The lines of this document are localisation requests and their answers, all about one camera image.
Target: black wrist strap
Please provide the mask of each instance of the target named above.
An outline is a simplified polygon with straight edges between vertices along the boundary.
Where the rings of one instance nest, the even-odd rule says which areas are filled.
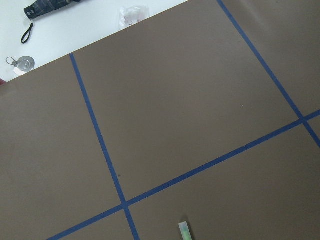
[[[31,35],[31,30],[34,27],[34,24],[31,23],[29,29],[25,32],[25,34],[23,34],[22,38],[21,38],[21,43],[25,44],[26,42],[28,42],[30,35]]]

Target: white surface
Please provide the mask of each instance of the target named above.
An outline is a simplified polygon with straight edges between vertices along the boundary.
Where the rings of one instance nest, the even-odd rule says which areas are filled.
[[[148,6],[150,16],[187,0],[81,0],[34,20],[32,35],[26,44],[21,37],[30,26],[24,8],[36,0],[0,0],[0,79],[8,82],[18,76],[7,57],[18,60],[30,56],[39,68],[118,31],[121,7]]]

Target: blue tape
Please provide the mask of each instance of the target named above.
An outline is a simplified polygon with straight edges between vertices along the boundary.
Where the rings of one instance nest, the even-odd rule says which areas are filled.
[[[227,7],[225,6],[225,4],[223,3],[222,0],[216,0],[218,2],[218,4],[220,5],[220,7],[222,8],[222,10],[224,11],[224,13],[226,14],[226,16],[229,18],[229,20],[232,22],[233,26],[237,29],[237,31],[239,32],[239,34],[241,35],[241,37],[245,40],[246,44],[249,46],[249,48],[251,49],[251,51],[254,53],[254,55],[256,56],[256,58],[259,60],[259,62],[261,63],[261,65],[263,66],[263,68],[265,69],[265,71],[268,73],[268,75],[270,76],[270,78],[273,80],[273,82],[275,83],[275,85],[278,87],[278,89],[280,90],[280,92],[282,93],[282,95],[284,96],[285,100],[288,102],[288,104],[290,105],[290,107],[293,109],[293,111],[295,112],[295,114],[298,116],[298,118],[300,120],[303,121],[303,125],[305,126],[306,130],[309,132],[309,134],[311,135],[311,137],[313,138],[313,140],[317,143],[317,145],[320,148],[320,139],[318,138],[318,136],[316,135],[316,133],[314,132],[314,130],[311,128],[311,126],[309,125],[309,123],[307,122],[307,120],[304,118],[304,116],[302,115],[302,113],[300,112],[300,110],[298,109],[298,107],[296,106],[296,104],[294,103],[294,101],[291,99],[291,97],[289,96],[289,94],[287,93],[287,91],[285,90],[285,88],[282,86],[282,84],[280,83],[280,81],[278,80],[278,78],[276,77],[276,75],[272,72],[272,70],[270,69],[270,67],[268,66],[268,64],[266,63],[266,61],[264,60],[264,58],[261,56],[261,54],[258,52],[258,50],[256,49],[256,47],[254,46],[254,44],[251,42],[251,40],[249,39],[249,37],[246,35],[246,33],[243,31],[243,29],[240,27],[240,25],[238,24],[238,22],[236,21],[236,19],[232,16],[232,14],[230,13],[230,11],[227,9]]]
[[[77,78],[78,83],[80,85],[85,104],[87,106],[87,109],[89,111],[89,114],[90,114],[94,129],[95,129],[95,133],[96,133],[96,135],[98,137],[98,140],[99,140],[99,143],[100,143],[100,146],[101,146],[105,161],[106,161],[106,163],[107,163],[107,165],[109,167],[109,170],[110,170],[110,173],[111,173],[111,176],[112,176],[116,191],[117,191],[118,196],[120,198],[121,205],[123,207],[125,216],[126,216],[127,221],[129,223],[133,238],[134,238],[134,240],[140,240],[139,235],[138,235],[138,231],[137,231],[137,228],[136,228],[135,223],[133,221],[133,218],[131,216],[131,213],[130,213],[130,210],[129,210],[129,207],[128,207],[128,204],[127,204],[127,201],[126,201],[126,198],[125,198],[125,195],[124,195],[124,192],[122,191],[122,188],[121,188],[121,185],[120,185],[116,170],[115,170],[114,165],[113,165],[113,163],[111,161],[111,158],[110,158],[110,155],[109,155],[105,140],[104,140],[104,138],[102,136],[102,133],[100,131],[100,127],[98,125],[98,121],[96,119],[96,115],[95,115],[93,107],[91,105],[91,102],[90,102],[90,99],[89,99],[89,96],[88,96],[84,81],[83,81],[83,79],[81,77],[81,74],[80,74],[80,71],[79,71],[75,56],[72,53],[70,54],[70,59],[72,61],[72,65],[73,65],[73,68],[74,68],[74,71],[75,71],[75,74],[76,74],[76,78]]]
[[[316,117],[320,116],[320,110],[318,111],[315,111],[307,116],[305,116],[304,118],[307,120],[307,121],[310,121],[311,119],[314,119]]]
[[[145,192],[145,193],[143,193],[143,194],[141,194],[139,196],[136,196],[135,198],[127,201],[127,203],[129,204],[129,206],[131,206],[133,204],[136,204],[137,202],[140,202],[141,200],[144,200],[144,199],[146,199],[146,198],[148,198],[148,197],[150,197],[152,195],[155,195],[155,194],[157,194],[157,193],[159,193],[159,192],[161,192],[161,191],[163,191],[163,190],[165,190],[165,189],[167,189],[167,188],[169,188],[169,187],[171,187],[173,185],[176,185],[177,183],[182,182],[183,180],[186,180],[186,179],[188,179],[188,178],[190,178],[190,177],[192,177],[192,176],[194,176],[196,174],[199,174],[199,173],[201,173],[201,172],[203,172],[203,171],[205,171],[205,170],[207,170],[207,169],[219,164],[219,163],[222,163],[222,162],[224,162],[224,161],[226,161],[226,160],[228,160],[230,158],[233,158],[234,156],[236,156],[238,154],[241,154],[241,153],[243,153],[243,152],[245,152],[245,151],[247,151],[249,149],[252,149],[253,147],[255,147],[255,146],[259,145],[259,144],[262,144],[262,143],[264,143],[264,142],[266,142],[266,141],[268,141],[268,140],[270,140],[270,139],[272,139],[272,138],[274,138],[274,137],[276,137],[276,136],[278,136],[280,134],[283,134],[283,133],[289,131],[290,129],[293,129],[293,128],[301,125],[301,124],[303,124],[303,121],[300,120],[300,119],[297,120],[297,121],[294,121],[289,125],[286,125],[286,126],[280,128],[280,129],[278,129],[278,130],[276,130],[276,131],[274,131],[272,133],[269,133],[268,135],[265,135],[265,136],[255,140],[255,141],[252,141],[252,142],[248,143],[245,146],[239,147],[238,149],[233,150],[233,151],[231,151],[231,152],[229,152],[229,153],[227,153],[227,154],[225,154],[225,155],[223,155],[221,157],[218,157],[215,160],[212,160],[212,161],[210,161],[210,162],[208,162],[208,163],[206,163],[206,164],[204,164],[202,166],[197,167],[196,169],[193,169],[193,170],[191,170],[191,171],[189,171],[189,172],[187,172],[187,173],[185,173],[185,174],[183,174],[181,176],[178,176],[178,177],[176,177],[176,178],[174,178],[174,179],[172,179],[172,180],[170,180],[170,181],[168,181],[168,182],[166,182],[166,183],[164,183],[164,184],[162,184],[160,186],[157,186],[157,187],[155,187],[155,188],[153,188],[153,189],[151,189],[151,190],[149,190],[149,191],[147,191],[147,192]]]
[[[307,115],[305,117],[305,119],[307,119],[309,121],[309,120],[312,120],[312,119],[314,119],[314,118],[316,118],[318,116],[320,116],[320,110],[315,111],[315,112]],[[143,193],[143,194],[141,194],[141,195],[139,195],[139,196],[127,201],[126,204],[127,204],[127,206],[131,206],[133,204],[136,204],[136,203],[138,203],[138,202],[140,202],[140,201],[142,201],[142,200],[144,200],[144,199],[146,199],[148,197],[151,197],[152,195],[155,195],[155,194],[157,194],[157,193],[159,193],[159,192],[161,192],[161,191],[163,191],[163,190],[165,190],[165,189],[167,189],[167,188],[169,188],[169,187],[171,187],[171,186],[173,186],[173,185],[175,185],[177,183],[182,182],[183,180],[186,180],[186,179],[188,179],[188,178],[190,178],[190,177],[192,177],[192,176],[194,176],[194,175],[196,175],[198,173],[201,173],[201,172],[205,171],[206,169],[209,169],[209,168],[211,168],[211,167],[213,167],[213,166],[215,166],[215,165],[217,165],[217,164],[219,164],[221,162],[224,162],[224,161],[226,161],[226,160],[228,160],[228,159],[230,159],[230,158],[232,158],[232,157],[234,157],[234,156],[236,156],[236,155],[238,155],[240,153],[245,152],[246,150],[254,148],[255,146],[257,146],[259,144],[262,144],[262,143],[264,143],[264,142],[266,142],[266,141],[268,141],[268,140],[270,140],[270,139],[272,139],[272,138],[274,138],[274,137],[276,137],[276,136],[278,136],[278,135],[280,135],[282,133],[285,133],[285,132],[289,131],[290,129],[293,129],[293,128],[301,125],[301,124],[303,124],[303,122],[301,120],[297,120],[297,121],[295,121],[295,122],[293,122],[293,123],[291,123],[291,124],[289,124],[287,126],[284,126],[284,127],[280,128],[280,129],[278,129],[278,130],[276,130],[276,131],[274,131],[274,132],[272,132],[272,133],[270,133],[270,134],[268,134],[268,135],[266,135],[264,137],[261,137],[261,138],[255,140],[255,141],[250,142],[249,144],[245,145],[244,147],[240,147],[240,148],[238,148],[238,149],[236,149],[236,150],[234,150],[234,151],[232,151],[232,152],[230,152],[230,153],[228,153],[226,155],[223,155],[223,156],[221,156],[221,157],[219,157],[219,158],[217,158],[217,159],[215,159],[215,160],[213,160],[211,162],[208,162],[208,163],[204,164],[203,166],[200,166],[200,167],[198,167],[198,168],[196,168],[196,169],[194,169],[192,171],[189,171],[189,172],[187,172],[187,173],[185,173],[185,174],[183,174],[183,175],[181,175],[179,177],[176,177],[175,179],[173,179],[171,181],[168,181],[168,182],[166,182],[166,183],[164,183],[164,184],[162,184],[162,185],[160,185],[158,187],[155,187],[155,188],[153,188],[153,189],[151,189],[151,190],[149,190],[149,191],[147,191],[147,192],[145,192],[145,193]],[[65,237],[65,236],[68,236],[68,235],[70,235],[70,234],[72,234],[72,233],[74,233],[74,232],[76,232],[76,231],[78,231],[80,229],[83,229],[83,228],[85,228],[85,227],[87,227],[87,226],[89,226],[89,225],[91,225],[91,224],[93,224],[93,223],[95,223],[95,222],[97,222],[97,221],[99,221],[101,219],[104,219],[104,218],[106,218],[106,217],[108,217],[108,216],[110,216],[110,215],[112,215],[112,214],[114,214],[116,212],[119,212],[122,209],[123,209],[123,205],[116,206],[116,207],[114,207],[114,208],[112,208],[112,209],[110,209],[108,211],[105,211],[105,212],[103,212],[103,213],[101,213],[101,214],[99,214],[97,216],[94,216],[94,217],[90,218],[89,220],[86,220],[86,221],[84,221],[84,222],[82,222],[82,223],[80,223],[80,224],[78,224],[76,226],[73,226],[73,227],[69,228],[68,230],[65,230],[65,231],[63,231],[63,232],[61,232],[61,233],[59,233],[59,234],[57,234],[57,235],[55,235],[55,236],[53,236],[51,238],[48,238],[48,240],[59,240],[59,239]]]
[[[101,213],[101,214],[99,214],[97,216],[94,216],[94,217],[92,217],[92,218],[90,218],[90,219],[88,219],[88,220],[86,220],[86,221],[84,221],[84,222],[82,222],[82,223],[80,223],[80,224],[78,224],[76,226],[73,226],[73,227],[71,227],[71,228],[69,228],[69,229],[67,229],[67,230],[65,230],[65,231],[53,236],[53,237],[50,237],[47,240],[59,240],[59,239],[62,239],[62,238],[66,237],[66,236],[68,236],[70,234],[73,234],[74,232],[76,232],[76,231],[78,231],[80,229],[83,229],[83,228],[85,228],[85,227],[87,227],[87,226],[89,226],[91,224],[94,224],[95,222],[98,222],[101,219],[109,217],[110,215],[115,214],[115,213],[121,211],[122,209],[123,209],[122,205],[118,205],[118,206],[116,206],[114,208],[111,208],[110,210],[105,211],[105,212],[103,212],[103,213]]]

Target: clear plastic packet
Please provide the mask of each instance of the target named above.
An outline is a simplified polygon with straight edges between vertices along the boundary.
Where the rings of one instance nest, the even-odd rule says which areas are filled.
[[[147,6],[132,6],[129,8],[122,7],[119,11],[118,29],[122,30],[128,28],[149,17],[150,11]]]

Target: folded umbrella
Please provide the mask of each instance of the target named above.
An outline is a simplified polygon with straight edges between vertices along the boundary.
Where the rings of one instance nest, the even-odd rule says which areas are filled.
[[[80,2],[80,0],[37,0],[31,6],[26,7],[24,13],[32,20],[41,15],[63,8],[71,2]]]

